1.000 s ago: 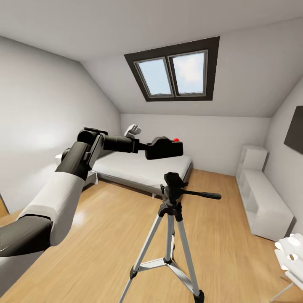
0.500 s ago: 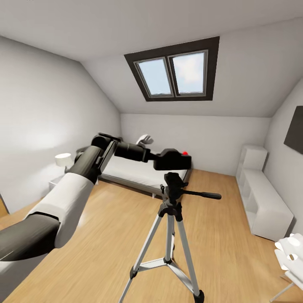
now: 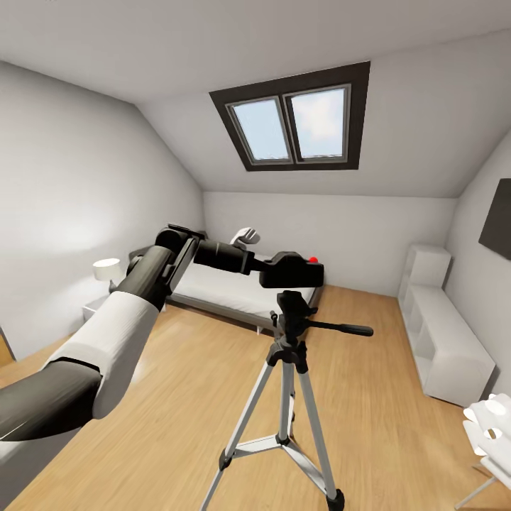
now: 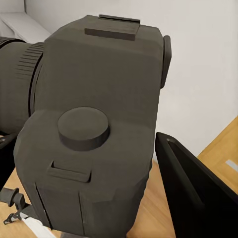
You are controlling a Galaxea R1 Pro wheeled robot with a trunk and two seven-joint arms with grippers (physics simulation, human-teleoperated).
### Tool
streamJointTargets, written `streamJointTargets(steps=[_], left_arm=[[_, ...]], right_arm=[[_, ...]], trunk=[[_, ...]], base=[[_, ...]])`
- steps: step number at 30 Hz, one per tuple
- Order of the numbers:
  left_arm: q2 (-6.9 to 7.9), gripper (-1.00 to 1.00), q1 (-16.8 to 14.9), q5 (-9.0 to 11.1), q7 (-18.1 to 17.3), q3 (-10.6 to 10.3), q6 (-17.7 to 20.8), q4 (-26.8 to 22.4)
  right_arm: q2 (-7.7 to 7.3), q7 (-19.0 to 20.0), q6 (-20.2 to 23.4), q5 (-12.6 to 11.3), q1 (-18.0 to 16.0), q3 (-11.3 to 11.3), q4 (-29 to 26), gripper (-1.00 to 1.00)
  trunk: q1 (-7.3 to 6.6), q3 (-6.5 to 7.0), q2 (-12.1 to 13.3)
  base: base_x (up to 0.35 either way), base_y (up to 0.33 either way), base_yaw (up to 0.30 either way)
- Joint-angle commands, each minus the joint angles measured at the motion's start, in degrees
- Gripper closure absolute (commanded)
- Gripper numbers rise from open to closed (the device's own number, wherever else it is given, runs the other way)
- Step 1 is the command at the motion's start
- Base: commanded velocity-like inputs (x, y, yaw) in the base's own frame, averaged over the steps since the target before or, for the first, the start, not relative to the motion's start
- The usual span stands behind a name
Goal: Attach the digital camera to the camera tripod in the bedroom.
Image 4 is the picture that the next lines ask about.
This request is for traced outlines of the camera tripod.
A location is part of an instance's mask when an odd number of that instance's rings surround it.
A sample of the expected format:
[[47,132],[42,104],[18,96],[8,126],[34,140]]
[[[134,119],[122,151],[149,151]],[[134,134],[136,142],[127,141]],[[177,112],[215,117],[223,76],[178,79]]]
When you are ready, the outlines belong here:
[[[25,202],[24,195],[19,193],[19,188],[9,189],[3,187],[0,191],[0,202],[7,203],[9,207],[12,207],[15,204],[17,210],[15,214],[11,213],[9,217],[3,222],[5,225],[9,222],[12,223],[19,219],[22,220],[29,227],[29,229],[31,229],[37,238],[57,238],[39,220],[33,206]],[[86,237],[62,232],[60,238]],[[127,238],[127,236],[125,235],[123,238]]]

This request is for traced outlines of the digital camera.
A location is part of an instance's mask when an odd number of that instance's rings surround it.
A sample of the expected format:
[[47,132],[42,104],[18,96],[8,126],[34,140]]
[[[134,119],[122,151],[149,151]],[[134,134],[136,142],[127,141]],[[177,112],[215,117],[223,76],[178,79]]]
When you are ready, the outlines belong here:
[[152,169],[171,38],[87,15],[35,44],[0,36],[0,137],[19,132],[20,182],[44,226],[123,238]]

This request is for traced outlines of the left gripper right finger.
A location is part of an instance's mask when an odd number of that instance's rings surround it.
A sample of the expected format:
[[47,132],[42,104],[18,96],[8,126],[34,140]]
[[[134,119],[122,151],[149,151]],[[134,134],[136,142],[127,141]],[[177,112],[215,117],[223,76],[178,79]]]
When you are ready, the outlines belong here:
[[238,195],[172,136],[155,152],[176,238],[238,238]]

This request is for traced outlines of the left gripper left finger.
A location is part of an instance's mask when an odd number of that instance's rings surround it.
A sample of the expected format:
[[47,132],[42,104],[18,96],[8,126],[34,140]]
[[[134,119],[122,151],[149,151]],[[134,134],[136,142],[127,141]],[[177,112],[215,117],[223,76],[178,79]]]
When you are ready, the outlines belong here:
[[19,132],[0,137],[0,191],[15,168],[14,148]]

